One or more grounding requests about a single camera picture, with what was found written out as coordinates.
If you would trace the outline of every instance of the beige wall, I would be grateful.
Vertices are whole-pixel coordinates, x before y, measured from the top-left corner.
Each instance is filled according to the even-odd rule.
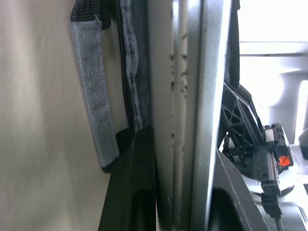
[[[1,231],[98,228],[109,175],[99,168],[77,76],[73,4],[0,0]],[[112,106],[117,130],[126,126],[121,105]]]

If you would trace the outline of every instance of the black plastic part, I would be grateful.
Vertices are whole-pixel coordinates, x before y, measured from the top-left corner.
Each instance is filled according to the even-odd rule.
[[[266,147],[261,147],[253,154],[253,178],[258,181],[269,179],[267,154]]]
[[[285,136],[282,125],[278,123],[272,124],[271,128],[273,129],[274,139],[275,139],[275,144],[276,144],[274,147],[274,153],[275,153],[277,162],[279,162],[279,158],[281,156],[286,156],[290,160],[289,166],[293,166],[293,159],[291,155],[290,145],[289,145],[288,139]]]
[[[220,121],[237,150],[249,153],[265,144],[251,95],[242,86],[234,89],[224,83]]]
[[[279,195],[279,197],[284,197],[284,196],[288,195],[290,192],[293,191],[294,187],[295,186],[293,185],[293,186],[290,186],[289,188],[286,188],[286,189],[282,190],[280,195]],[[255,195],[261,196],[262,194],[255,192]]]
[[[218,135],[217,135],[217,148],[220,147],[222,141],[224,140],[227,134],[227,130],[223,127],[223,125],[219,124]]]
[[[209,224],[210,231],[269,230],[239,170],[218,150]]]
[[[116,142],[117,142],[117,145],[120,151],[120,157],[121,157],[124,151],[128,148],[134,136],[129,128],[123,131],[120,131],[115,136],[116,136],[115,138],[116,138]],[[103,167],[104,173],[111,173],[112,169],[114,168],[118,160],[119,158],[117,157],[109,165],[107,165],[106,167]]]
[[[209,231],[244,231],[230,196],[221,189],[213,189]]]
[[[98,231],[155,231],[153,128],[138,132],[112,171]]]
[[[303,131],[303,133],[299,136],[298,140],[303,158],[305,160],[308,160],[308,129]]]
[[[276,180],[264,180],[261,182],[261,187],[266,195],[280,195],[278,182]]]
[[[224,139],[222,153],[237,167],[241,174],[253,178],[252,153],[243,153],[236,148],[229,148],[230,137],[227,135]]]
[[[279,219],[282,216],[282,211],[278,203],[278,196],[273,195],[265,195],[264,193],[261,195],[261,203],[267,214],[270,215],[271,218]]]

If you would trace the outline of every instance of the white surface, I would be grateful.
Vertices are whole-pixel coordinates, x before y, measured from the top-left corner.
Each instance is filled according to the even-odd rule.
[[[265,141],[266,142],[275,141],[273,129],[265,130]]]
[[[241,57],[240,83],[251,93],[262,124],[282,124],[290,143],[299,87],[308,79],[307,62],[307,57]]]
[[[308,52],[308,42],[240,42],[240,53],[242,55],[305,52]]]
[[[0,0],[1,231],[99,225],[109,175],[98,165],[77,76],[73,3]]]
[[[172,211],[171,3],[166,0],[151,0],[148,4],[152,112],[155,112],[153,113],[153,123],[157,163],[156,177],[160,182],[160,191],[164,190],[160,194],[157,210],[160,214],[160,222],[163,220],[164,223],[170,223]]]
[[[295,144],[299,144],[299,136],[305,130],[305,118],[308,103],[308,81],[304,80],[300,84],[298,92],[298,103],[297,103],[297,113],[296,113],[296,126],[295,126]]]
[[[308,41],[307,0],[242,0],[240,41]]]

